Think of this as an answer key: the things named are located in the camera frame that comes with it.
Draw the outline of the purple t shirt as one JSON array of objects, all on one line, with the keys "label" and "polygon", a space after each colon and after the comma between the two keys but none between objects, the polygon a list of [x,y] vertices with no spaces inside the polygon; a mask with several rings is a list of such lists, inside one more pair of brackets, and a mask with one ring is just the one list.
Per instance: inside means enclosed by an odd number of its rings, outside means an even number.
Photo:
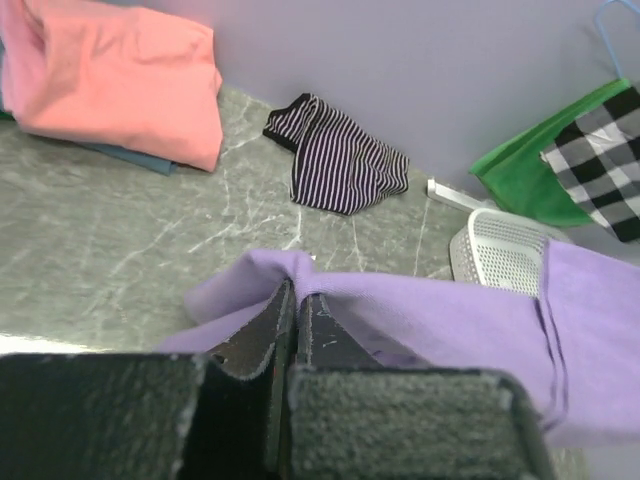
[{"label": "purple t shirt", "polygon": [[164,352],[205,352],[267,305],[285,280],[324,297],[338,323],[386,366],[503,370],[528,391],[549,442],[592,447],[639,438],[639,270],[552,241],[539,294],[362,272],[319,272],[303,251],[254,249],[191,289],[194,321]]}]

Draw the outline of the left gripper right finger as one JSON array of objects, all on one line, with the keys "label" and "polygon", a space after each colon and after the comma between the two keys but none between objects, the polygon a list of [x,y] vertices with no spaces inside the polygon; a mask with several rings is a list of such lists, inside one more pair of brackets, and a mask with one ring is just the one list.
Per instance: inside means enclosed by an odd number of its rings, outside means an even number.
[{"label": "left gripper right finger", "polygon": [[303,300],[297,327],[297,364],[329,369],[381,367],[338,323],[321,294]]}]

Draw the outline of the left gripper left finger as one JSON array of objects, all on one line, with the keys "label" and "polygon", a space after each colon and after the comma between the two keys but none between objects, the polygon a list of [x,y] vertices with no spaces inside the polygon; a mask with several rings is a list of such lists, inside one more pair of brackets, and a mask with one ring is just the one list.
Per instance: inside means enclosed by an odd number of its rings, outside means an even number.
[{"label": "left gripper left finger", "polygon": [[247,324],[210,352],[208,385],[266,384],[278,369],[280,343],[291,330],[295,293],[286,279]]}]

